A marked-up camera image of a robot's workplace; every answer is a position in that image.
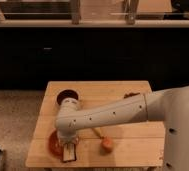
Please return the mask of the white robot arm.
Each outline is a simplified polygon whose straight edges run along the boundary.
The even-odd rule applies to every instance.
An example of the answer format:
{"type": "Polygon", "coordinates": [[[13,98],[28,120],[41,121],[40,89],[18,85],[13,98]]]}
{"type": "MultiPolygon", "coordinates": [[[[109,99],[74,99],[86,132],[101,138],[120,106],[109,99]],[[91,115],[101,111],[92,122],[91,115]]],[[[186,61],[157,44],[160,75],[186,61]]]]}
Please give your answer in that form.
{"type": "Polygon", "coordinates": [[[165,126],[163,171],[189,171],[189,86],[141,93],[82,110],[78,94],[61,92],[55,127],[62,143],[82,129],[161,121],[165,126]]]}

